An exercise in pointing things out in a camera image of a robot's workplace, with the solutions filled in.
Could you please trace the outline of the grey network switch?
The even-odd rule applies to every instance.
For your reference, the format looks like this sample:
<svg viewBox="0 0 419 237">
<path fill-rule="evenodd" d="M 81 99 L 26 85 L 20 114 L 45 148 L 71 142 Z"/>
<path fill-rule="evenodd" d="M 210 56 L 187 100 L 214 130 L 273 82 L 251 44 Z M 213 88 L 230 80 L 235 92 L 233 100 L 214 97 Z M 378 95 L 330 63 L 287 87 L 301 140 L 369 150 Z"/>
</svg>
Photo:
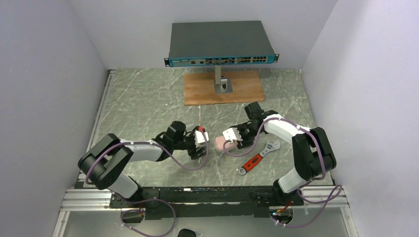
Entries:
<svg viewBox="0 0 419 237">
<path fill-rule="evenodd" d="M 278 62 L 261 21 L 173 23 L 167 67 Z"/>
</svg>

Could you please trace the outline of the red handled adjustable wrench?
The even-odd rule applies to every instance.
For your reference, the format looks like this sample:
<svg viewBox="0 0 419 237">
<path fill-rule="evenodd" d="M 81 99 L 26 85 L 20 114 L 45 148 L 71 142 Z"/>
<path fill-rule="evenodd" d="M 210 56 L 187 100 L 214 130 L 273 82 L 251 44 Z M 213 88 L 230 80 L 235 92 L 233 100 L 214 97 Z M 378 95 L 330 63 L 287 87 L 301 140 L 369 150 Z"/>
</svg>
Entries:
<svg viewBox="0 0 419 237">
<path fill-rule="evenodd" d="M 252 170 L 268 153 L 272 151 L 276 151 L 280 149 L 281 142 L 279 140 L 275 140 L 274 142 L 267 142 L 265 148 L 249 159 L 244 165 L 242 165 L 238 169 L 238 173 L 240 175 L 247 174 L 250 170 Z"/>
</svg>

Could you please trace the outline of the wooden base board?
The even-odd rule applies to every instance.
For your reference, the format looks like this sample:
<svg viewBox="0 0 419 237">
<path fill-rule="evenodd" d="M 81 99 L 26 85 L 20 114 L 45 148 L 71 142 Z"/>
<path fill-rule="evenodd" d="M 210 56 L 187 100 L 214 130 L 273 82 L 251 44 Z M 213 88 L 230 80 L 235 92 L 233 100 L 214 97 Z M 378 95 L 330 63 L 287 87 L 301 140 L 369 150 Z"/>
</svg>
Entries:
<svg viewBox="0 0 419 237">
<path fill-rule="evenodd" d="M 188 73 L 184 75 L 184 105 L 250 103 L 265 100 L 258 71 Z"/>
</svg>

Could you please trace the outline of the aluminium frame rail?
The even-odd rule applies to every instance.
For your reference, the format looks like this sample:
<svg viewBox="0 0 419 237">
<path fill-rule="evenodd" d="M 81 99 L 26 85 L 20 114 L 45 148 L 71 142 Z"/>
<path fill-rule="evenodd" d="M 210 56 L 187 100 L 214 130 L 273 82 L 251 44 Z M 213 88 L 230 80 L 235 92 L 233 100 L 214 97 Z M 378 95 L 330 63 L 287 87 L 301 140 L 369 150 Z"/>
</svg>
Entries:
<svg viewBox="0 0 419 237">
<path fill-rule="evenodd" d="M 103 110 L 106 107 L 108 95 L 113 85 L 117 70 L 111 69 L 108 71 L 108 76 L 105 82 L 105 87 L 101 96 L 101 100 L 96 112 L 93 129 L 87 145 L 90 149 L 94 142 L 98 139 L 99 129 L 103 118 Z M 57 223 L 53 232 L 54 237 L 63 237 L 65 235 L 66 227 L 69 223 L 69 218 L 72 212 L 90 212 L 90 211 L 108 211 L 111 193 L 109 191 L 97 190 L 92 185 L 84 184 L 85 175 L 81 172 L 78 174 L 75 186 L 65 192 Z"/>
</svg>

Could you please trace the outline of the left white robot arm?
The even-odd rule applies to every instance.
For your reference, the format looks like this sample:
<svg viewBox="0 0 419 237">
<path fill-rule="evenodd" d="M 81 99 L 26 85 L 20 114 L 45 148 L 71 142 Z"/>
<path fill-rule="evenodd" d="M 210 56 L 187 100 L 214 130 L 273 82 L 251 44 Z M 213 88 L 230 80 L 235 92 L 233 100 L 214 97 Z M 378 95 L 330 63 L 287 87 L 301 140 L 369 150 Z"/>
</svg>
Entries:
<svg viewBox="0 0 419 237">
<path fill-rule="evenodd" d="M 148 141 L 129 141 L 120 139 L 113 133 L 105 135 L 90 148 L 78 161 L 78 168 L 85 174 L 85 183 L 97 189 L 108 189 L 119 194 L 130 203 L 144 200 L 144 189 L 133 178 L 123 174 L 129 162 L 161 162 L 172 159 L 181 167 L 174 151 L 186 151 L 190 159 L 201 157 L 208 160 L 209 135 L 202 126 L 191 131 L 181 121 L 173 121 L 166 131 Z"/>
</svg>

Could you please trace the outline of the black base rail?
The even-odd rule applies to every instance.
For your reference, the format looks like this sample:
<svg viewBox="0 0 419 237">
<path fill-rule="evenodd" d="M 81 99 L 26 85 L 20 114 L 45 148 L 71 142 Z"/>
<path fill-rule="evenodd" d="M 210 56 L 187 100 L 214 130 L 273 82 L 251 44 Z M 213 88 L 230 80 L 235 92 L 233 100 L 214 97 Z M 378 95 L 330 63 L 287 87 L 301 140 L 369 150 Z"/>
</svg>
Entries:
<svg viewBox="0 0 419 237">
<path fill-rule="evenodd" d="M 268 218 L 270 212 L 276 208 L 304 205 L 295 192 L 280 195 L 272 186 L 145 187 L 142 199 L 146 203 L 126 203 L 118 194 L 112 194 L 109 207 L 140 207 L 145 212 L 145 220 L 160 220 L 173 216 Z"/>
</svg>

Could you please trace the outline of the metal stand bracket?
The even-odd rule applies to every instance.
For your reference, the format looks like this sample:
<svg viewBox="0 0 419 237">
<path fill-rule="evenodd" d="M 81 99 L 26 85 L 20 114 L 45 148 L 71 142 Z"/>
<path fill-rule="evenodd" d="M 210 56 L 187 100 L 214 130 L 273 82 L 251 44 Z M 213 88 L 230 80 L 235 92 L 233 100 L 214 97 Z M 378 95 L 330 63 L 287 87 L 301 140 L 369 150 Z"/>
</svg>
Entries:
<svg viewBox="0 0 419 237">
<path fill-rule="evenodd" d="M 232 81 L 221 74 L 221 66 L 215 66 L 214 90 L 216 94 L 232 93 Z"/>
</svg>

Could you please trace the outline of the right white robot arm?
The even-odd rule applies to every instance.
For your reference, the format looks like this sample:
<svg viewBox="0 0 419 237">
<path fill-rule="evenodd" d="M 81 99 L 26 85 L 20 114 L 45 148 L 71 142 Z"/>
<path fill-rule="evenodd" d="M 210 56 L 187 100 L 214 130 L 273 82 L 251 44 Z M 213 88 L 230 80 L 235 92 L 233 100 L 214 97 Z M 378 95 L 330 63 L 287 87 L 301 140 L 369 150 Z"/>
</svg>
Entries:
<svg viewBox="0 0 419 237">
<path fill-rule="evenodd" d="M 245 106 L 248 121 L 223 131 L 225 142 L 237 142 L 237 148 L 254 148 L 261 133 L 272 134 L 293 149 L 293 168 L 273 183 L 273 193 L 285 197 L 313 180 L 321 180 L 336 168 L 336 158 L 325 130 L 309 128 L 284 118 L 274 110 L 264 111 L 258 102 Z"/>
</svg>

